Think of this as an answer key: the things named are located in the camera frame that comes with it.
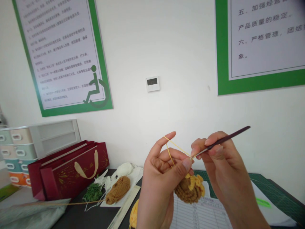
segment brown yarn ball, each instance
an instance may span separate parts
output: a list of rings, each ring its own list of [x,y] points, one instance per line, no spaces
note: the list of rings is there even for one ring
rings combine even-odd
[[[194,186],[193,190],[190,190],[190,184],[190,178],[183,178],[183,180],[175,188],[175,194],[185,203],[198,203],[198,200],[201,198],[201,190],[196,185]]]
[[[106,195],[106,203],[114,204],[122,199],[130,189],[130,179],[127,176],[122,176],[112,186],[110,192]]]

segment wheelchair symbol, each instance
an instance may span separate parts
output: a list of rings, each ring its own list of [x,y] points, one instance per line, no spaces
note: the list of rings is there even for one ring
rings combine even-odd
[[[101,79],[98,79],[98,77],[96,75],[96,72],[95,72],[96,71],[96,66],[95,65],[92,65],[91,70],[94,72],[93,73],[94,79],[90,81],[89,85],[92,85],[93,83],[95,83],[95,90],[89,91],[88,95],[87,95],[87,99],[83,100],[83,102],[85,104],[90,103],[95,108],[102,108],[102,107],[106,106],[106,104],[108,102],[108,99],[109,99],[109,88],[107,87],[107,85]],[[92,102],[92,100],[90,100],[90,102],[89,102],[89,99],[90,99],[91,95],[99,94],[99,86],[98,86],[98,84],[100,84],[100,85],[102,85],[104,87],[104,90],[105,90],[105,100],[102,103],[100,103],[100,104],[96,104],[96,103]]]

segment crochet hook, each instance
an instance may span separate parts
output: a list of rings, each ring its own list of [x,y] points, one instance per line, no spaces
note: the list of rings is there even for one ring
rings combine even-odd
[[[221,144],[221,143],[223,143],[223,142],[225,142],[225,141],[227,141],[227,140],[229,140],[229,139],[231,139],[231,138],[233,138],[233,137],[235,137],[235,136],[241,134],[242,132],[246,131],[246,130],[249,129],[250,127],[251,127],[251,126],[246,126],[246,127],[242,128],[242,129],[240,129],[240,130],[234,132],[233,134],[230,134],[230,135],[228,135],[228,136],[225,136],[225,137],[219,139],[219,140],[216,141],[214,144],[208,146],[206,149],[202,150],[202,151],[201,151],[200,153],[198,153],[197,155],[191,157],[190,160],[193,160],[193,159],[194,159],[195,157],[197,157],[199,154],[202,154],[203,152],[205,152],[205,151],[207,151],[207,150],[210,150],[210,149],[213,148],[214,146],[219,145],[219,144]]]

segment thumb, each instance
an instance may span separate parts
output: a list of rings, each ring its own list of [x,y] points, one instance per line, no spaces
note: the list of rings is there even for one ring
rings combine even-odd
[[[172,192],[180,181],[188,174],[192,167],[190,158],[177,163],[171,170],[164,174],[168,190]]]
[[[222,145],[216,145],[212,149],[210,149],[209,155],[213,160],[217,170],[224,171],[230,166],[223,154]]]

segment white wall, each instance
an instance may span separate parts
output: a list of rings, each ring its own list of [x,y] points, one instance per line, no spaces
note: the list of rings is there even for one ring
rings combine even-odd
[[[107,144],[110,164],[143,165],[164,134],[190,152],[197,138],[234,138],[249,172],[305,203],[305,87],[217,96],[214,1],[97,1],[114,109],[42,118],[11,0],[0,7],[0,104],[11,126],[77,118],[82,139]],[[160,76],[147,93],[144,78]],[[196,162],[194,169],[204,169]]]

